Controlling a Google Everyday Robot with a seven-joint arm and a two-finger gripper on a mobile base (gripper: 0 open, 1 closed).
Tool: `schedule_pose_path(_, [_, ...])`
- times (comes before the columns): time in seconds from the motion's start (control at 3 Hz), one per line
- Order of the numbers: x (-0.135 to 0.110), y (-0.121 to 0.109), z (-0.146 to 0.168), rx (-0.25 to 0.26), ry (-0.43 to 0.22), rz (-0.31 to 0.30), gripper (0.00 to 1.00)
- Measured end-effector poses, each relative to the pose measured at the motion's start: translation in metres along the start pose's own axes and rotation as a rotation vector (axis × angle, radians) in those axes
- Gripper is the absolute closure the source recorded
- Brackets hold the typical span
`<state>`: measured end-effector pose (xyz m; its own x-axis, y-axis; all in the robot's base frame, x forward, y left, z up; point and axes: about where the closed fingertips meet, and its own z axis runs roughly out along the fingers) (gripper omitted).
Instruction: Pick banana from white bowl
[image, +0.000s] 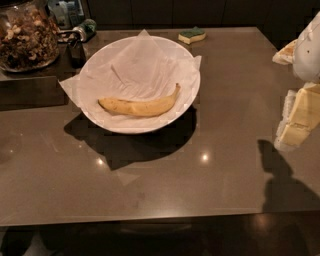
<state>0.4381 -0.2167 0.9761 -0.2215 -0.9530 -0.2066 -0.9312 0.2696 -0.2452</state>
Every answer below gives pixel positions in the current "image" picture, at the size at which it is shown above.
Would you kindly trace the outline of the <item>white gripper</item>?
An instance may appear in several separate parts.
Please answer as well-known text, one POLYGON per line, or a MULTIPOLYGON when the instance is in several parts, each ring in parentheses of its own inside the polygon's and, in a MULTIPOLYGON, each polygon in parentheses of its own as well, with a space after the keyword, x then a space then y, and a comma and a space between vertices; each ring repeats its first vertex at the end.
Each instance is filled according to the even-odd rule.
POLYGON ((320 84, 315 84, 320 82, 320 12, 298 39, 278 51, 272 61, 281 65, 293 62, 295 75, 308 82, 298 91, 288 91, 276 132, 274 147, 291 151, 301 146, 320 124, 320 84))

